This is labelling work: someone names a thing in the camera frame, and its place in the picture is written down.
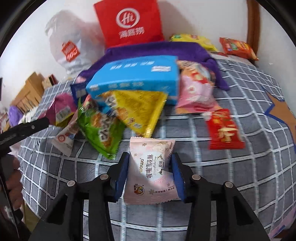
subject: bed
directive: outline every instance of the bed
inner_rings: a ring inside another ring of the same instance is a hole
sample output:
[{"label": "bed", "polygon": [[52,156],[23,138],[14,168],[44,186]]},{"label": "bed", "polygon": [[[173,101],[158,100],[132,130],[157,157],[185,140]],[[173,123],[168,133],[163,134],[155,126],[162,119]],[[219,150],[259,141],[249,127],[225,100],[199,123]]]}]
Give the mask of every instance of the bed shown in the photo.
[{"label": "bed", "polygon": [[[230,109],[246,148],[209,151],[209,133],[202,117],[177,115],[173,106],[165,106],[152,137],[176,139],[174,151],[194,173],[208,181],[233,182],[269,233],[295,211],[296,200],[296,157],[290,130],[266,113],[273,104],[271,96],[283,99],[281,87],[251,63],[233,59],[217,62],[230,90],[215,88],[214,97],[222,107]],[[70,84],[72,81],[47,89],[35,118],[49,107],[57,94],[70,92]],[[28,137],[23,140],[18,155],[22,162],[23,195],[37,216],[42,216],[67,181],[90,181],[116,163],[99,154],[82,135],[75,137],[71,156],[64,156],[51,144],[59,131],[60,128],[50,126]],[[134,133],[126,129],[117,160],[122,152],[128,151],[131,136]],[[184,240],[190,207],[179,200],[141,206],[126,206],[122,199],[110,203],[115,240]],[[87,240],[87,201],[83,214]],[[215,204],[212,203],[211,240],[215,239],[215,229]]]}]

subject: white snack packet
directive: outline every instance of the white snack packet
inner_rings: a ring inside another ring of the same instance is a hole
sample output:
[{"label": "white snack packet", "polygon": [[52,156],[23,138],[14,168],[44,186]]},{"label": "white snack packet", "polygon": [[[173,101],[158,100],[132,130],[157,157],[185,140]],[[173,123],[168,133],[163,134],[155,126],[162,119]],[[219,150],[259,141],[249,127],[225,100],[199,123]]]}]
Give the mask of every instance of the white snack packet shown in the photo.
[{"label": "white snack packet", "polygon": [[128,175],[123,195],[126,204],[156,204],[178,198],[168,171],[175,140],[131,137]]},{"label": "white snack packet", "polygon": [[61,130],[61,132],[52,139],[52,144],[66,156],[70,156],[74,144],[74,137],[79,131],[77,123],[78,110],[74,113],[69,124]]}]

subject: blue gripper pad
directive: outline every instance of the blue gripper pad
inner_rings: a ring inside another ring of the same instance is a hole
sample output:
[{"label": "blue gripper pad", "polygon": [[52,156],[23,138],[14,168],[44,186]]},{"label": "blue gripper pad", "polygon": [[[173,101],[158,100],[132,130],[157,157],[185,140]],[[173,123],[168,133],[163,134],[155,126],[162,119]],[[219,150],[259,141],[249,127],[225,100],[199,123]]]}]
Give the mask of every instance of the blue gripper pad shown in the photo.
[{"label": "blue gripper pad", "polygon": [[118,178],[115,182],[115,195],[114,195],[115,201],[118,201],[122,195],[124,184],[126,182],[126,177],[128,175],[128,163],[129,163],[129,153],[124,152],[122,153],[119,163],[117,164],[120,168],[119,168]]},{"label": "blue gripper pad", "polygon": [[172,162],[174,182],[175,182],[175,185],[177,188],[177,193],[178,193],[179,198],[181,198],[181,200],[184,202],[186,199],[185,182],[182,177],[181,171],[179,169],[178,161],[177,161],[174,153],[172,154],[171,162]]}]

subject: orange logo on plastic bag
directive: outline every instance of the orange logo on plastic bag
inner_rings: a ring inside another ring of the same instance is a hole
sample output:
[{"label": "orange logo on plastic bag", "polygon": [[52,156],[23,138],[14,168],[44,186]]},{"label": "orange logo on plastic bag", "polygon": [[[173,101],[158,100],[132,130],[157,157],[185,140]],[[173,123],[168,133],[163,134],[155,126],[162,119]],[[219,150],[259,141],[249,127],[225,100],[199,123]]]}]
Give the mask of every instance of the orange logo on plastic bag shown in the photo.
[{"label": "orange logo on plastic bag", "polygon": [[66,44],[63,44],[62,52],[66,56],[66,60],[68,62],[71,62],[80,54],[77,46],[71,41],[69,41]]}]

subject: purple cloth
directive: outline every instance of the purple cloth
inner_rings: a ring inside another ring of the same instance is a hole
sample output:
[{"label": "purple cloth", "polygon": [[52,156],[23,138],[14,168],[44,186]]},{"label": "purple cloth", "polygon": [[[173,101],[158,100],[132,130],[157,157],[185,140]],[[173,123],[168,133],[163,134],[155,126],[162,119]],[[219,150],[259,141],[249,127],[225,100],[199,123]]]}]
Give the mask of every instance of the purple cloth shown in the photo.
[{"label": "purple cloth", "polygon": [[201,63],[215,73],[217,87],[225,91],[229,90],[227,83],[221,77],[216,60],[199,44],[191,42],[161,41],[109,48],[102,58],[94,63],[88,70],[82,71],[79,76],[86,78],[86,83],[88,83],[94,74],[106,63],[120,59],[152,55],[174,55],[178,56],[179,60]]},{"label": "purple cloth", "polygon": [[12,105],[9,107],[8,118],[10,126],[17,126],[23,115],[24,114],[16,106]]}]

